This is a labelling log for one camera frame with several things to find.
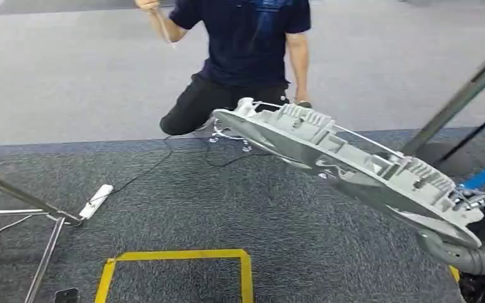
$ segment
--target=floor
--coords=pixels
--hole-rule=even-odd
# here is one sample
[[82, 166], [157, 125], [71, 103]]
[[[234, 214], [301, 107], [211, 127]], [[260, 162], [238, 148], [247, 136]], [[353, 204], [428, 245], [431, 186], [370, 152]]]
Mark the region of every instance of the floor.
[[[365, 134], [398, 148], [414, 133]], [[209, 154], [195, 138], [167, 143], [168, 161], [111, 196], [84, 226], [64, 228], [37, 302], [69, 287], [92, 302], [105, 261], [124, 252], [242, 248], [256, 302], [460, 303], [448, 268], [431, 261], [412, 232], [319, 178], [272, 157], [223, 168], [206, 162], [240, 157], [237, 143], [222, 141]], [[168, 151], [160, 140], [0, 146], [0, 177], [79, 211], [101, 184], [120, 188]], [[476, 171], [485, 167], [485, 134], [468, 152]], [[0, 208], [21, 207], [0, 195]], [[0, 227], [13, 220], [0, 219]], [[23, 302], [51, 227], [32, 218], [0, 236], [0, 303]], [[239, 293], [235, 260], [140, 261], [117, 264], [107, 302], [240, 302]]]
[[[0, 177], [79, 211], [101, 184], [122, 186], [166, 155], [158, 121], [200, 69], [207, 36], [198, 26], [173, 50], [131, 4], [0, 0]], [[485, 60], [485, 0], [312, 5], [312, 102], [390, 147]], [[485, 92], [438, 140], [483, 120]], [[105, 260], [125, 251], [218, 248], [250, 253], [257, 302], [460, 302], [410, 232], [319, 180], [271, 157], [215, 169], [196, 138], [168, 143], [167, 162], [64, 230], [38, 302], [67, 287], [93, 301]], [[485, 133], [467, 148], [484, 168]], [[240, 155], [223, 141], [209, 159]], [[10, 207], [21, 205], [0, 195]], [[0, 237], [0, 303], [23, 301], [51, 225], [34, 218]], [[108, 302], [239, 302], [238, 274], [230, 260], [126, 263]]]
[[[485, 60], [485, 0], [411, 1], [313, 3], [317, 109], [353, 130], [415, 129], [473, 75]], [[203, 27], [173, 50], [136, 9], [85, 11], [99, 2], [131, 0], [0, 6], [0, 145], [163, 137], [159, 118], [207, 55]], [[483, 119], [485, 92], [450, 126]]]

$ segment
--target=black pants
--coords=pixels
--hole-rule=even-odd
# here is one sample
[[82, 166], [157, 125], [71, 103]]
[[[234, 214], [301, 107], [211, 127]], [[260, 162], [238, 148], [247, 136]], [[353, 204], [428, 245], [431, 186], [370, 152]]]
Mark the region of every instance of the black pants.
[[[207, 122], [215, 109], [235, 109], [239, 99], [254, 98], [256, 101], [284, 105], [287, 85], [246, 88], [213, 83], [195, 74], [187, 89], [177, 98], [175, 106], [160, 121], [160, 128], [169, 135], [188, 134]], [[260, 106], [260, 110], [276, 108]]]

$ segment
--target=smartphone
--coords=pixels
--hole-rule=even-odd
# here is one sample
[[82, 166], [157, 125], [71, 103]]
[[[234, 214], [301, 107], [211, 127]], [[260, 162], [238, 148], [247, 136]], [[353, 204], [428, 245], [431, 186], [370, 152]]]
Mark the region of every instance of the smartphone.
[[64, 289], [55, 293], [55, 303], [80, 303], [81, 295], [77, 288]]

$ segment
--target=man's right hand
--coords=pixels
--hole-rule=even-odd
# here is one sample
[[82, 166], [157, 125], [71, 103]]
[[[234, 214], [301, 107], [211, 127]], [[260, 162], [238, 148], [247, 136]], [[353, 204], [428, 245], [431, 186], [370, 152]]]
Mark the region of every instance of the man's right hand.
[[143, 11], [155, 11], [159, 6], [159, 0], [135, 0], [136, 5]]

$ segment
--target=navy t-shirt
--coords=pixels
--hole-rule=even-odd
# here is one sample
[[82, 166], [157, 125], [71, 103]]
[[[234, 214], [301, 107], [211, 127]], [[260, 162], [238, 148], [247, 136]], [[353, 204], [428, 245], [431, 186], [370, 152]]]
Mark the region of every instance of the navy t-shirt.
[[285, 80], [285, 34], [311, 27], [308, 0], [177, 0], [170, 19], [190, 30], [203, 21], [209, 58], [200, 74], [233, 86]]

